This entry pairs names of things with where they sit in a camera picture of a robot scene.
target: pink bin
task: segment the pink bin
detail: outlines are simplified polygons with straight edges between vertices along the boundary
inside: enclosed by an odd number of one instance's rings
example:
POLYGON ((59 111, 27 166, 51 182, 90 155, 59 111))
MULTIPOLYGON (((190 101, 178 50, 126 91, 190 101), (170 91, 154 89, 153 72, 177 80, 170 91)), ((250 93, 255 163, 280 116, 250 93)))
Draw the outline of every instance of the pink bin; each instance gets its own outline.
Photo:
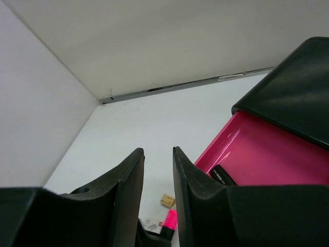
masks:
POLYGON ((329 185, 329 152, 238 111, 195 165, 209 175, 220 164, 238 185, 329 185))

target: black lid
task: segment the black lid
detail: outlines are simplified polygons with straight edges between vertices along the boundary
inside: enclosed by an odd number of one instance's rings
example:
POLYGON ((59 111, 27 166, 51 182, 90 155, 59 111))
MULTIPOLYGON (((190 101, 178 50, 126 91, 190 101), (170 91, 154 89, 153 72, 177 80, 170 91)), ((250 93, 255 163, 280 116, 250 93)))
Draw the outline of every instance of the black lid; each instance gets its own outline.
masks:
POLYGON ((311 38, 232 107, 329 149, 329 38, 311 38))

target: black and pink object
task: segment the black and pink object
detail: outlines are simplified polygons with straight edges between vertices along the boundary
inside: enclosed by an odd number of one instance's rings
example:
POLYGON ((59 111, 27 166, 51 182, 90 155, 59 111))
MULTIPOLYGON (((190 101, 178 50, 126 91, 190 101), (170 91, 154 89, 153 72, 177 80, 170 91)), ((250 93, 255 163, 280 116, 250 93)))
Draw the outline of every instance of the black and pink object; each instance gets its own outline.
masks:
POLYGON ((177 222, 177 212, 172 209, 169 210, 167 217, 162 225, 159 236, 171 241, 177 228, 177 222))

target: black marker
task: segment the black marker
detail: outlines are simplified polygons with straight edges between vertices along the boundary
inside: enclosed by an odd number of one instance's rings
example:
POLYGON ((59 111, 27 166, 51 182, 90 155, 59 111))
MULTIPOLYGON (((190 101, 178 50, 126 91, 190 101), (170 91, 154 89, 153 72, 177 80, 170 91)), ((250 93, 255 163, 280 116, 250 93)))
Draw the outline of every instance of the black marker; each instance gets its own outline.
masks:
POLYGON ((236 185, 236 182, 230 177, 229 174, 221 167, 220 165, 216 165, 210 170, 210 175, 217 182, 228 186, 228 185, 236 185))

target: pink object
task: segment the pink object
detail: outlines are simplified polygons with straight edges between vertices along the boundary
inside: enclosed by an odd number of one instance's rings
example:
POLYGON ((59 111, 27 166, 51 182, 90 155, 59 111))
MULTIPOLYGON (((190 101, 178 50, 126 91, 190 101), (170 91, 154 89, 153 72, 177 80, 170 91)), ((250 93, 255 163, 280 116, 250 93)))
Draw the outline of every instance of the pink object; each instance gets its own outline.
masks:
POLYGON ((177 223, 177 212, 175 210, 169 210, 167 217, 164 220, 163 226, 175 231, 177 228, 177 223))
POLYGON ((268 122, 236 112, 195 165, 220 164, 238 185, 329 185, 329 152, 268 122))

